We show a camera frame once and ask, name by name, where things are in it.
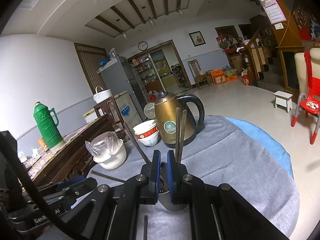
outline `red bowl band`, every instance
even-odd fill
[[[152,134],[154,134],[156,131],[158,130],[158,126],[155,126],[154,128],[152,128],[151,130],[145,132],[145,133],[142,133],[142,134],[139,134],[139,135],[136,135],[138,139],[143,139],[145,137],[148,137]]]

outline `kettle lid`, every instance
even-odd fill
[[[155,105],[159,105],[161,103],[169,101],[170,99],[172,99],[174,97],[175,97],[175,94],[168,93],[166,91],[161,90],[160,93],[156,95]]]

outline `wall clock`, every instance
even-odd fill
[[[148,48],[148,43],[146,43],[145,41],[142,41],[138,44],[138,48],[142,51],[146,50]]]

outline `framed picture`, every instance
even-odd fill
[[[189,33],[189,36],[193,42],[193,45],[196,47],[196,46],[199,46],[199,45],[202,45],[202,44],[205,44],[205,41],[204,41],[204,38],[202,37],[202,34],[201,32],[194,32],[194,33]]]

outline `red plastic chair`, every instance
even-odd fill
[[[313,109],[313,108],[311,108],[311,106],[307,106],[308,101],[313,101],[320,106],[320,100],[316,100],[314,98],[314,95],[317,95],[320,97],[320,79],[312,77],[312,86],[309,88],[308,97],[305,93],[303,93],[303,92],[300,93],[299,98],[298,98],[297,108],[296,108],[296,111],[294,113],[294,117],[291,122],[291,126],[294,127],[297,122],[297,117],[299,114],[299,106],[305,110],[306,117],[308,117],[308,113],[314,114],[318,117],[316,129],[315,129],[315,131],[312,135],[312,138],[310,140],[311,144],[314,144],[316,137],[317,137],[317,134],[318,134],[319,126],[320,126],[320,118],[319,118],[320,117],[319,116],[320,108]]]

